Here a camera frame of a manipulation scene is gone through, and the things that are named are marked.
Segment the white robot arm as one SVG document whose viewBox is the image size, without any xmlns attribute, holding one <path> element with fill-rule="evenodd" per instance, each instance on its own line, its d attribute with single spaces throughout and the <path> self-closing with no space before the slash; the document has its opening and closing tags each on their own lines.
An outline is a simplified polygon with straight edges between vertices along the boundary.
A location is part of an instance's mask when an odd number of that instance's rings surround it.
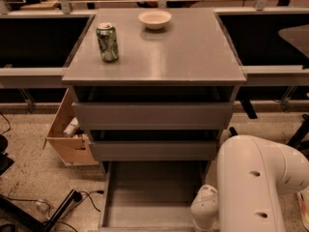
<svg viewBox="0 0 309 232">
<path fill-rule="evenodd" d="M 309 161 L 297 149 L 260 137 L 227 139 L 217 156 L 217 186 L 191 204 L 195 232 L 286 232 L 279 197 L 306 189 Z"/>
</svg>

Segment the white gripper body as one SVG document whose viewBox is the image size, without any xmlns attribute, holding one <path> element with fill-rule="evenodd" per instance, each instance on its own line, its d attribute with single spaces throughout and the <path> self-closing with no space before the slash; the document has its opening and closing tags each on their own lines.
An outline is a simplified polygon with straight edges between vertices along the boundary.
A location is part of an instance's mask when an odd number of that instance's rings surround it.
<svg viewBox="0 0 309 232">
<path fill-rule="evenodd" d="M 211 232 L 218 214 L 217 189 L 203 185 L 194 198 L 190 211 L 196 232 Z"/>
</svg>

